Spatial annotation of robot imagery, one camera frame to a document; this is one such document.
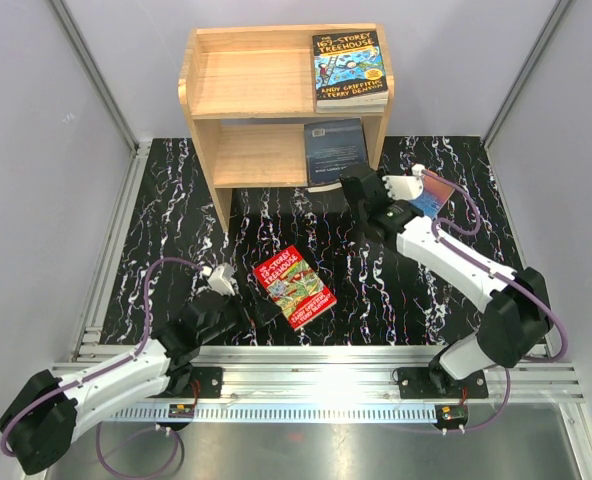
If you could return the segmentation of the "red 13-storey treehouse book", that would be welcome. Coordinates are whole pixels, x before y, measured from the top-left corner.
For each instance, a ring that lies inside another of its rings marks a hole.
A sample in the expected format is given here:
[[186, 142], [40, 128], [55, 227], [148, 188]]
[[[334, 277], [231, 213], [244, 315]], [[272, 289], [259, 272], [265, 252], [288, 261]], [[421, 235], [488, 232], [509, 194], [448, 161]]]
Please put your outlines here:
[[337, 303], [293, 245], [255, 267], [253, 273], [293, 330], [302, 329]]

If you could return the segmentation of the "blue sunset cover book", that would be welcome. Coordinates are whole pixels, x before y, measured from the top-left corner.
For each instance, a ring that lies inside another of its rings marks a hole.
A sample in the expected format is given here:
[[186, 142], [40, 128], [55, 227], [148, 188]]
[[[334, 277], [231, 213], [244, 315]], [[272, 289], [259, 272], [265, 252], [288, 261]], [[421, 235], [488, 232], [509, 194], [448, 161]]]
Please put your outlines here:
[[422, 193], [417, 198], [411, 200], [410, 203], [418, 208], [425, 216], [434, 219], [450, 200], [455, 189], [431, 176], [424, 175], [422, 182]]

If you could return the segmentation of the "purple 117-storey treehouse book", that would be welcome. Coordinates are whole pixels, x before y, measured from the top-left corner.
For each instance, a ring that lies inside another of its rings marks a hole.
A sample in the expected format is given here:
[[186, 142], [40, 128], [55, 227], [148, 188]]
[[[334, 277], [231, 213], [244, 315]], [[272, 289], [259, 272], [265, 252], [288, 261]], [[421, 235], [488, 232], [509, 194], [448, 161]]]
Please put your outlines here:
[[388, 99], [385, 96], [358, 96], [337, 98], [330, 100], [318, 100], [315, 111], [317, 113], [381, 113], [387, 106]]

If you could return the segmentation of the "black 169-storey treehouse book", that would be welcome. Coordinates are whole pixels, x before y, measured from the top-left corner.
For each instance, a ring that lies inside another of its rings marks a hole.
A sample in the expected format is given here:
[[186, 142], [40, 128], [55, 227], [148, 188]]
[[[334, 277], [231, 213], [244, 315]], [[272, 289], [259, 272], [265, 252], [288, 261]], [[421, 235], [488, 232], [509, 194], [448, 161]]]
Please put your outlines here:
[[316, 102], [365, 95], [388, 98], [376, 30], [314, 35], [312, 54]]

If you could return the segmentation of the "grey-blue dark cover book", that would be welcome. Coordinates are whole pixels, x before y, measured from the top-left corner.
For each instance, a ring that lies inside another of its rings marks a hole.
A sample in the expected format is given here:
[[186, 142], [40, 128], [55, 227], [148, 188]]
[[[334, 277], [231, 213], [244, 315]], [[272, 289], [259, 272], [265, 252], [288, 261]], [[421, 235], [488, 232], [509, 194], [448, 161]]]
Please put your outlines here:
[[347, 167], [369, 164], [359, 118], [305, 124], [304, 145], [309, 192], [339, 188], [340, 175]]

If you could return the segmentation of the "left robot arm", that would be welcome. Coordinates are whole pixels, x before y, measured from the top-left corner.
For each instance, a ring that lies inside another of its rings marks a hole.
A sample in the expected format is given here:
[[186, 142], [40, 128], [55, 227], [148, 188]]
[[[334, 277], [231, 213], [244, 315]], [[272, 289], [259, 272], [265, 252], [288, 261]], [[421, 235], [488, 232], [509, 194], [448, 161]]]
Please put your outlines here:
[[40, 473], [121, 409], [147, 397], [185, 394], [192, 361], [204, 344], [230, 331], [261, 328], [279, 313], [266, 298], [207, 290], [129, 351], [72, 375], [39, 371], [0, 417], [1, 449], [24, 473]]

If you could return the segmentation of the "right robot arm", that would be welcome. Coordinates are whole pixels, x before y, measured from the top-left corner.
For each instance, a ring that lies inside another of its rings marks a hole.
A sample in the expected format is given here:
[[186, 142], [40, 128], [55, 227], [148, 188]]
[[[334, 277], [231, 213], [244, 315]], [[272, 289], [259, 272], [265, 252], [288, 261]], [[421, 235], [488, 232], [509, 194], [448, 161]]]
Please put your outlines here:
[[367, 240], [428, 268], [481, 313], [477, 332], [445, 347], [427, 366], [433, 392], [451, 397], [478, 371], [514, 367], [556, 323], [542, 274], [483, 256], [412, 205], [429, 175], [420, 164], [409, 176], [352, 165], [342, 171], [340, 183], [352, 220]]

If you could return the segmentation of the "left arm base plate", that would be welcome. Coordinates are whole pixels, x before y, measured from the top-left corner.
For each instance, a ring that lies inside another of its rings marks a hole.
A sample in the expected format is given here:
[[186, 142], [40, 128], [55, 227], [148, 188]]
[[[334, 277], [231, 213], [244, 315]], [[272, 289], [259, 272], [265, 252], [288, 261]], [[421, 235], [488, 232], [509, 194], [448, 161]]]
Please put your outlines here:
[[200, 399], [221, 397], [224, 370], [221, 367], [190, 366], [174, 372], [163, 394], [169, 398], [189, 398], [197, 391]]

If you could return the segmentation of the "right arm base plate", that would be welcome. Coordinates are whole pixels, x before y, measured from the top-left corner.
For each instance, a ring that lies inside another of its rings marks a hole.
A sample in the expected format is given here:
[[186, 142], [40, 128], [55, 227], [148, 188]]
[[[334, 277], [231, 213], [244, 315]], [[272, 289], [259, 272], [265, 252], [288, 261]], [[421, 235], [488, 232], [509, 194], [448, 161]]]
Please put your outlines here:
[[455, 380], [445, 373], [429, 367], [399, 367], [393, 370], [392, 380], [404, 400], [436, 399], [487, 399], [487, 382], [482, 370], [475, 371], [462, 380]]

